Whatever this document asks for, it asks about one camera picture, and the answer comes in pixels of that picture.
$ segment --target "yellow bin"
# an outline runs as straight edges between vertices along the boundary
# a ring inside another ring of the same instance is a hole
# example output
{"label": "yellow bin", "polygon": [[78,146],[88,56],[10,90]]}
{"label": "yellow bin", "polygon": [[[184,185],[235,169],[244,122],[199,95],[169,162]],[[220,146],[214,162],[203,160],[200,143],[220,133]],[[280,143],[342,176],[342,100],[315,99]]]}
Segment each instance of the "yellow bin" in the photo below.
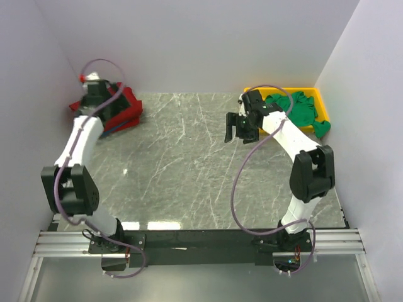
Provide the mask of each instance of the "yellow bin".
{"label": "yellow bin", "polygon": [[[329,116],[327,115],[321,94],[319,93],[319,90],[317,88],[315,88],[315,87],[283,87],[283,89],[286,90],[287,92],[289,92],[290,94],[295,93],[297,91],[303,91],[304,94],[308,98],[310,96],[313,96],[315,109],[317,111],[317,118],[315,120],[316,121],[329,121]],[[267,96],[270,96],[272,94],[281,94],[283,96],[285,95],[284,92],[282,92],[276,88],[272,88],[272,87],[262,87],[262,88],[258,88],[258,90],[260,91],[263,100],[265,100]],[[300,129],[306,133],[314,132],[314,127],[312,125],[300,127]]]}

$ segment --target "green cloth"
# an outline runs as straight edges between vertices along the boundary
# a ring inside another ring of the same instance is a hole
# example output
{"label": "green cloth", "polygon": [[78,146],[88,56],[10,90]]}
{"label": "green cloth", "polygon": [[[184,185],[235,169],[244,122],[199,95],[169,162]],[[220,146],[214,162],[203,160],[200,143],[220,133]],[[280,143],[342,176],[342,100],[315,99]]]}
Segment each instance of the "green cloth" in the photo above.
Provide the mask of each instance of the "green cloth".
{"label": "green cloth", "polygon": [[[317,111],[314,106],[314,97],[307,98],[303,91],[297,91],[292,94],[294,100],[294,107],[288,115],[288,118],[297,127],[304,127],[312,125],[315,130],[317,138],[322,138],[330,130],[330,122],[328,121],[315,121]],[[266,104],[276,103],[284,111],[290,107],[290,99],[288,96],[281,94],[272,94],[266,98]]]}

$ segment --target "gray wall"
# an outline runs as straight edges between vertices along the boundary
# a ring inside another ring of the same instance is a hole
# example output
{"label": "gray wall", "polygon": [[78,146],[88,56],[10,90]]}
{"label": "gray wall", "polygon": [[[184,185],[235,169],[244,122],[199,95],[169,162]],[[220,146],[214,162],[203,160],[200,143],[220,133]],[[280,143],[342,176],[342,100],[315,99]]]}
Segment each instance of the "gray wall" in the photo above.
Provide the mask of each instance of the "gray wall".
{"label": "gray wall", "polygon": [[33,1],[0,1],[0,293],[15,301],[51,217],[40,171],[67,140],[81,89]]}
{"label": "gray wall", "polygon": [[313,86],[358,0],[37,2],[76,72],[105,57],[136,91],[235,92]]}
{"label": "gray wall", "polygon": [[317,81],[337,190],[384,301],[402,301],[402,1],[361,0]]}

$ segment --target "purple hose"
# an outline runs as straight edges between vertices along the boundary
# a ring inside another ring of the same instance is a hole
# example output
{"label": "purple hose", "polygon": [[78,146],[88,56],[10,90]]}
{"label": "purple hose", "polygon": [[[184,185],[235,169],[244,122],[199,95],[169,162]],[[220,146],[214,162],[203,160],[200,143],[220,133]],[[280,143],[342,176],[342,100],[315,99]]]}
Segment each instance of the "purple hose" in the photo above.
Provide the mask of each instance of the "purple hose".
{"label": "purple hose", "polygon": [[[253,89],[260,88],[260,87],[273,87],[273,88],[277,88],[277,89],[280,90],[280,91],[283,91],[283,92],[288,96],[288,98],[290,99],[290,107],[289,107],[289,109],[287,110],[287,112],[285,113],[285,115],[288,116],[288,115],[290,114],[290,112],[291,112],[291,110],[292,110],[292,108],[293,108],[293,106],[294,106],[294,100],[292,99],[292,96],[291,96],[291,94],[290,94],[288,91],[284,90],[283,88],[281,88],[281,87],[279,87],[279,86],[276,86],[276,85],[258,85],[258,86],[254,86],[254,87],[249,88],[249,89],[248,89],[247,91],[245,91],[243,94],[245,94],[245,93],[247,93],[247,92],[249,92],[249,91],[251,91],[251,90],[253,90]],[[312,250],[310,251],[310,254],[309,254],[309,257],[308,257],[307,261],[305,261],[296,271],[291,272],[291,274],[295,274],[295,273],[301,271],[303,268],[305,268],[305,267],[307,266],[307,264],[310,262],[310,260],[312,259],[313,255],[314,255],[314,252],[315,252],[315,243],[316,243],[316,230],[315,230],[314,225],[313,225],[309,220],[306,220],[306,219],[299,219],[299,220],[295,220],[295,221],[293,221],[293,222],[287,223],[286,225],[283,225],[283,226],[281,226],[281,227],[279,227],[279,228],[275,228],[274,230],[270,230],[270,231],[266,231],[266,232],[254,232],[254,231],[252,231],[252,230],[248,230],[246,227],[244,227],[244,226],[242,225],[242,223],[239,221],[239,219],[238,219],[238,217],[237,217],[237,215],[236,215],[236,213],[235,213],[235,206],[234,206],[235,188],[236,188],[236,186],[237,186],[239,176],[241,175],[241,172],[242,172],[242,170],[244,169],[244,167],[245,167],[245,165],[246,165],[246,162],[251,158],[252,154],[255,153],[255,151],[257,151],[258,148],[260,148],[264,143],[266,143],[268,140],[270,140],[271,138],[273,138],[273,137],[276,135],[276,133],[278,133],[278,132],[283,128],[284,122],[285,122],[285,120],[282,120],[281,123],[280,123],[280,125],[279,125],[279,127],[278,127],[273,133],[271,133],[271,134],[268,135],[266,138],[264,138],[262,141],[260,141],[260,142],[259,142],[256,146],[254,146],[253,149],[246,155],[246,157],[245,157],[243,163],[241,164],[241,167],[239,168],[239,170],[238,170],[238,172],[237,172],[237,174],[236,174],[236,176],[235,176],[234,183],[233,183],[233,185],[232,185],[231,196],[230,196],[230,207],[231,207],[232,217],[234,218],[234,220],[235,220],[236,224],[239,226],[239,228],[240,228],[242,231],[244,231],[244,232],[246,232],[246,233],[248,233],[248,234],[254,235],[254,236],[272,235],[272,234],[277,233],[277,232],[279,232],[279,231],[281,231],[281,230],[284,230],[285,228],[288,228],[288,227],[290,227],[290,226],[292,226],[292,225],[296,225],[297,223],[309,223],[309,225],[311,225],[312,231],[313,231]]]}
{"label": "purple hose", "polygon": [[102,236],[102,238],[104,238],[105,240],[107,240],[107,241],[109,241],[109,242],[111,242],[111,243],[113,243],[113,244],[121,245],[121,246],[123,246],[123,247],[128,247],[128,248],[130,248],[130,249],[136,250],[136,251],[138,251],[138,252],[141,253],[141,255],[142,255],[142,257],[143,257],[142,266],[141,266],[137,271],[135,271],[133,274],[129,274],[129,275],[126,275],[126,276],[119,276],[119,275],[113,275],[113,274],[110,273],[110,272],[106,272],[106,273],[105,273],[105,274],[107,274],[108,276],[111,276],[111,277],[114,277],[114,278],[117,278],[117,279],[126,279],[126,278],[130,278],[130,277],[134,277],[134,276],[138,275],[138,274],[145,268],[145,266],[146,266],[146,264],[147,264],[147,258],[146,258],[145,254],[144,254],[144,251],[143,251],[142,249],[138,248],[138,247],[135,247],[134,245],[130,245],[130,244],[127,244],[127,243],[124,243],[124,242],[120,242],[120,241],[117,241],[117,240],[114,240],[114,239],[111,239],[111,238],[107,237],[105,234],[101,233],[100,230],[97,229],[92,223],[86,221],[85,218],[81,218],[81,219],[79,219],[77,222],[72,221],[72,220],[67,216],[66,212],[64,211],[64,209],[63,209],[63,207],[62,207],[62,204],[61,204],[61,202],[60,202],[60,196],[59,196],[60,178],[61,178],[61,176],[62,176],[62,173],[63,173],[64,169],[67,167],[69,161],[71,160],[71,156],[72,156],[72,154],[73,154],[73,152],[74,152],[74,149],[75,149],[76,146],[77,146],[78,140],[80,139],[80,135],[81,135],[81,132],[82,132],[83,129],[84,129],[85,124],[89,121],[89,119],[90,119],[91,117],[94,116],[95,113],[97,113],[99,110],[101,110],[101,109],[107,107],[110,103],[112,103],[113,101],[115,101],[116,99],[118,99],[119,96],[122,94],[124,88],[125,88],[124,83],[126,83],[126,78],[125,78],[125,74],[123,73],[122,69],[121,69],[119,66],[117,66],[117,64],[113,63],[112,61],[106,60],[106,59],[94,59],[94,60],[89,61],[89,62],[82,68],[82,71],[81,71],[80,74],[85,75],[85,72],[86,72],[87,68],[88,68],[92,63],[97,62],[97,61],[105,61],[105,62],[109,62],[110,64],[114,65],[114,66],[120,71],[120,74],[122,75],[122,78],[123,78],[123,79],[122,79],[122,83],[120,84],[120,87],[119,87],[119,89],[117,90],[117,92],[116,92],[114,95],[112,95],[112,97],[111,97],[110,99],[108,99],[107,101],[103,102],[101,105],[99,105],[98,107],[96,107],[96,108],[87,116],[87,118],[83,121],[83,123],[81,124],[80,129],[78,129],[76,138],[74,139],[73,144],[71,145],[71,148],[70,148],[70,150],[69,150],[69,155],[66,157],[66,159],[65,159],[65,161],[64,161],[64,163],[63,163],[63,165],[62,165],[62,167],[60,167],[59,171],[57,171],[57,173],[56,173],[55,184],[54,184],[54,197],[55,197],[55,203],[56,203],[57,210],[58,210],[59,213],[62,215],[62,217],[63,217],[68,223],[70,223],[71,225],[80,225],[81,223],[85,223],[88,227],[90,227],[90,228],[92,228],[94,231],[98,232],[98,233]]}

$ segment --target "purple cable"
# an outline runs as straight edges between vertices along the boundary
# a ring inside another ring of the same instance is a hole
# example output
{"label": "purple cable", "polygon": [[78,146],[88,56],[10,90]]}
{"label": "purple cable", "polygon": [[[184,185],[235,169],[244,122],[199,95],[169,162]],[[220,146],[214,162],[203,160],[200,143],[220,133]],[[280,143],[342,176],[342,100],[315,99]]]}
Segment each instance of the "purple cable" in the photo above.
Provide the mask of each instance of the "purple cable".
{"label": "purple cable", "polygon": [[127,244],[127,243],[124,243],[124,242],[120,242],[120,241],[117,241],[117,240],[114,240],[114,239],[111,239],[111,238],[107,237],[107,236],[106,236],[105,234],[103,234],[98,228],[96,228],[92,223],[86,221],[85,218],[81,218],[81,219],[79,219],[77,222],[72,221],[72,220],[67,216],[67,213],[64,211],[64,209],[63,209],[63,207],[62,207],[62,204],[61,204],[61,202],[60,202],[60,196],[59,196],[59,183],[60,183],[60,178],[61,178],[61,176],[62,176],[62,173],[63,173],[64,169],[67,167],[69,161],[71,160],[71,156],[72,156],[72,154],[73,154],[73,152],[74,152],[74,149],[75,149],[76,146],[77,146],[78,140],[80,139],[81,132],[84,130],[84,126],[85,126],[86,123],[89,121],[89,119],[94,116],[95,113],[97,113],[99,110],[101,110],[101,109],[105,108],[106,106],[108,106],[108,105],[109,105],[110,103],[112,103],[114,100],[118,99],[119,96],[122,94],[124,88],[125,88],[124,83],[126,83],[126,78],[125,78],[125,74],[123,73],[122,69],[121,69],[119,66],[117,66],[117,64],[113,63],[112,61],[106,60],[106,59],[94,59],[94,60],[89,61],[89,62],[82,68],[80,74],[84,75],[85,72],[86,72],[86,70],[87,70],[87,68],[88,68],[92,63],[97,62],[97,61],[105,61],[105,62],[109,62],[110,64],[114,65],[114,66],[119,70],[120,74],[122,75],[122,83],[120,84],[120,87],[119,87],[119,89],[117,90],[117,92],[116,92],[114,95],[112,95],[111,98],[109,98],[108,100],[106,100],[105,102],[103,102],[101,105],[99,105],[98,107],[96,107],[96,108],[87,116],[87,118],[83,121],[83,123],[81,124],[80,129],[78,129],[76,138],[74,139],[73,144],[71,145],[71,148],[70,148],[70,150],[69,150],[69,154],[68,154],[68,156],[66,157],[66,159],[65,159],[65,161],[64,161],[64,163],[63,163],[63,165],[62,165],[62,167],[60,167],[59,171],[57,171],[57,173],[56,173],[55,184],[54,184],[54,197],[55,197],[55,203],[56,203],[57,210],[59,211],[59,213],[62,215],[62,217],[63,217],[69,224],[71,224],[71,225],[80,225],[81,223],[85,223],[88,227],[92,228],[95,232],[98,232],[98,233],[101,235],[101,237],[104,238],[105,240],[107,240],[107,241],[109,241],[109,242],[111,242],[111,243],[113,243],[113,244],[121,245],[121,246],[123,246],[123,247],[128,247],[128,248],[130,248],[130,249],[134,249],[134,250],[136,250],[136,251],[138,251],[138,252],[141,253],[141,255],[142,255],[142,257],[143,257],[142,266],[141,266],[137,271],[135,271],[133,274],[129,274],[129,275],[126,275],[126,276],[119,276],[119,275],[113,275],[113,274],[110,273],[110,272],[105,272],[105,274],[108,275],[108,276],[111,276],[111,277],[114,277],[114,278],[117,278],[117,279],[126,279],[126,278],[130,278],[130,277],[134,277],[134,276],[138,275],[138,274],[145,268],[145,266],[146,266],[146,264],[147,264],[147,258],[146,258],[145,254],[144,254],[144,251],[143,251],[142,249],[138,248],[138,247],[135,247],[134,245],[130,245],[130,244]]}
{"label": "purple cable", "polygon": [[[251,91],[251,90],[253,90],[253,89],[260,88],[260,87],[273,87],[273,88],[277,88],[277,89],[280,90],[280,91],[283,91],[283,92],[288,96],[288,98],[290,99],[290,107],[289,107],[289,109],[287,110],[287,112],[285,113],[285,115],[288,116],[288,115],[290,114],[290,112],[291,112],[291,110],[292,110],[292,108],[293,108],[293,106],[294,106],[294,100],[292,99],[292,96],[291,96],[291,94],[290,94],[288,91],[284,90],[283,88],[281,88],[281,87],[279,87],[279,86],[276,86],[276,85],[258,85],[258,86],[254,86],[254,87],[249,88],[249,89],[248,89],[247,91],[245,91],[243,94],[245,94],[245,93],[247,93],[247,92],[249,92],[249,91]],[[232,217],[234,218],[234,220],[235,220],[236,224],[239,226],[239,228],[240,228],[242,231],[244,231],[244,232],[246,232],[246,233],[248,233],[248,234],[254,235],[254,236],[272,235],[272,234],[277,233],[277,232],[279,232],[279,231],[281,231],[281,230],[284,230],[285,228],[288,228],[288,227],[290,227],[290,226],[292,226],[292,225],[296,225],[297,223],[309,223],[309,225],[312,227],[312,233],[313,233],[313,236],[312,236],[312,237],[313,237],[313,240],[312,240],[312,250],[310,251],[310,254],[309,254],[309,256],[308,256],[307,261],[305,261],[296,271],[291,272],[291,274],[295,274],[295,273],[301,271],[303,268],[305,268],[305,267],[307,266],[307,264],[310,262],[310,260],[312,259],[313,255],[314,255],[314,252],[315,252],[315,244],[316,244],[316,230],[315,230],[314,225],[313,225],[309,220],[306,220],[306,219],[299,219],[299,220],[295,220],[295,221],[293,221],[293,222],[287,223],[286,225],[283,225],[283,226],[281,226],[281,227],[279,227],[279,228],[275,228],[274,230],[270,230],[270,231],[266,231],[266,232],[254,232],[254,231],[252,231],[252,230],[248,230],[246,227],[244,227],[244,226],[242,225],[242,223],[239,221],[239,219],[238,219],[238,217],[237,217],[237,215],[236,215],[236,213],[235,213],[235,206],[234,206],[235,188],[236,188],[236,186],[237,186],[239,176],[241,175],[241,172],[242,172],[242,170],[244,169],[244,167],[245,167],[245,165],[246,165],[246,162],[251,158],[252,154],[255,153],[255,151],[257,151],[258,148],[260,148],[264,143],[266,143],[268,140],[270,140],[271,138],[273,138],[273,137],[276,135],[276,133],[278,133],[278,132],[283,128],[284,122],[285,122],[285,120],[282,120],[281,123],[280,123],[280,125],[279,125],[279,127],[278,127],[275,131],[273,131],[270,135],[268,135],[266,138],[264,138],[262,141],[260,141],[260,142],[259,142],[256,146],[254,146],[253,149],[246,155],[246,157],[245,157],[243,163],[241,164],[241,167],[239,168],[239,170],[238,170],[238,172],[237,172],[237,175],[235,176],[234,183],[233,183],[233,185],[232,185],[231,196],[230,196],[230,207],[231,207]]]}

